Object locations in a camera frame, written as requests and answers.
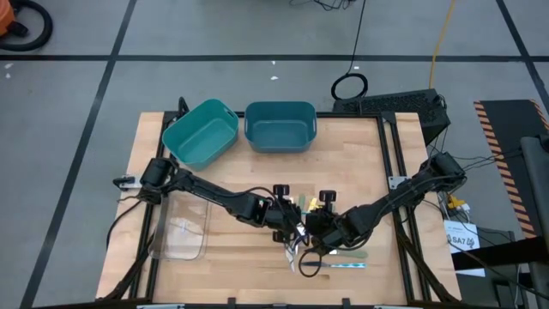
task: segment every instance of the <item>small yellow object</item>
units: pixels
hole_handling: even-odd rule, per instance
[[[311,212],[311,210],[314,210],[314,209],[318,209],[320,208],[319,205],[317,205],[317,199],[316,198],[312,198],[311,201],[309,202],[309,209],[308,211]]]
[[[456,209],[460,206],[462,206],[465,203],[465,201],[457,199],[457,197],[454,197],[453,195],[448,196],[448,208],[449,209]]]

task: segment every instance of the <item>orange vacuum hose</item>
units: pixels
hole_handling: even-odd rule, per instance
[[[14,10],[9,0],[0,0],[0,36],[8,32],[8,25],[15,20]]]

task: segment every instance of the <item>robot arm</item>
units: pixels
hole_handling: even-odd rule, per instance
[[[425,161],[418,173],[396,189],[368,205],[355,206],[341,215],[319,209],[306,216],[305,228],[312,234],[314,251],[323,256],[344,245],[366,242],[381,218],[402,206],[415,206],[429,191],[451,191],[465,181],[465,172],[448,154]]]
[[[335,191],[321,191],[326,204],[305,217],[305,231],[312,238],[313,247],[320,256],[342,245],[353,249],[363,245],[371,236],[382,217],[402,206],[419,204],[429,191],[451,191],[465,181],[465,172],[448,154],[437,154],[425,161],[418,173],[405,180],[388,195],[372,204],[355,206],[338,215],[331,210]],[[145,191],[166,194],[170,191],[187,191],[225,208],[237,220],[253,227],[274,229],[273,240],[288,242],[302,236],[301,209],[286,200],[288,185],[275,185],[274,193],[264,188],[231,192],[201,179],[188,170],[179,168],[168,159],[151,159],[141,179]],[[263,190],[262,197],[252,191]]]

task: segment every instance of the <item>yellow cable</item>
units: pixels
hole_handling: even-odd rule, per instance
[[[429,89],[432,89],[432,79],[435,74],[435,63],[437,60],[438,50],[440,49],[440,44],[443,42],[444,35],[446,34],[446,28],[448,27],[449,19],[452,17],[452,12],[454,11],[455,0],[452,0],[452,3],[449,5],[448,13],[446,14],[446,20],[444,21],[443,29],[440,32],[438,37],[437,47],[435,47],[435,52],[432,54],[431,60],[431,74],[429,75]]]

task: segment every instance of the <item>white label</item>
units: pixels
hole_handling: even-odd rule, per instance
[[[480,248],[477,226],[474,224],[444,220],[444,228],[446,229],[446,237],[452,245],[464,251]],[[450,246],[449,251],[450,253],[459,252],[454,246]],[[468,276],[486,276],[484,269],[458,270],[456,273]]]

